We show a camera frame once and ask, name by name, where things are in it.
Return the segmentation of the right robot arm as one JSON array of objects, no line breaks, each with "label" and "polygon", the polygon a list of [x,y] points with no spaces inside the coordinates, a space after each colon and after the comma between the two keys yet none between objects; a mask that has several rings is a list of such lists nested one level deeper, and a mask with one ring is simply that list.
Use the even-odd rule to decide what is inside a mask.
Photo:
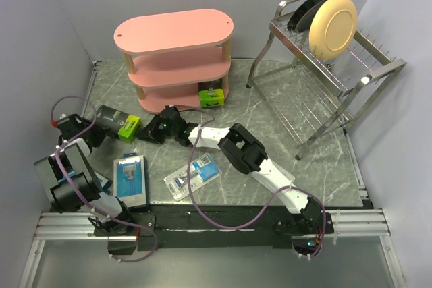
[{"label": "right robot arm", "polygon": [[192,204],[198,214],[207,222],[220,229],[240,230],[251,226],[264,215],[271,201],[279,198],[292,215],[296,215],[296,227],[303,233],[324,235],[327,229],[327,214],[323,203],[312,193],[296,187],[271,160],[264,145],[255,138],[242,124],[231,127],[209,127],[210,119],[202,124],[189,123],[180,115],[177,107],[166,106],[156,114],[146,126],[136,131],[139,140],[153,144],[163,144],[166,139],[174,139],[178,144],[192,147],[192,154],[197,148],[220,150],[231,165],[240,173],[249,175],[265,186],[271,197],[259,213],[243,225],[229,226],[216,223],[200,209],[193,194]]}]

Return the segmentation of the green black Gillette Labs box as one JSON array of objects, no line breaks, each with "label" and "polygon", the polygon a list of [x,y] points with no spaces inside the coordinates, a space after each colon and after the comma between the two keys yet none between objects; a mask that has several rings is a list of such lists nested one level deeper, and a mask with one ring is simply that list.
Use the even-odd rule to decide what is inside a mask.
[{"label": "green black Gillette Labs box", "polygon": [[224,106],[225,104],[221,80],[198,83],[198,96],[202,108]]}]

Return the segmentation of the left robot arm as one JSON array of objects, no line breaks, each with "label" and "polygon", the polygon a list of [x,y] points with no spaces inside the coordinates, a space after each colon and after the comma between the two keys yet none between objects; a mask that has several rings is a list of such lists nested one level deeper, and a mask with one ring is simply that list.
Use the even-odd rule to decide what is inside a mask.
[{"label": "left robot arm", "polygon": [[89,212],[88,220],[104,234],[128,235],[134,218],[118,198],[103,191],[101,180],[87,156],[105,139],[105,129],[77,114],[52,122],[60,130],[59,145],[65,147],[34,163],[52,209],[58,213]]}]

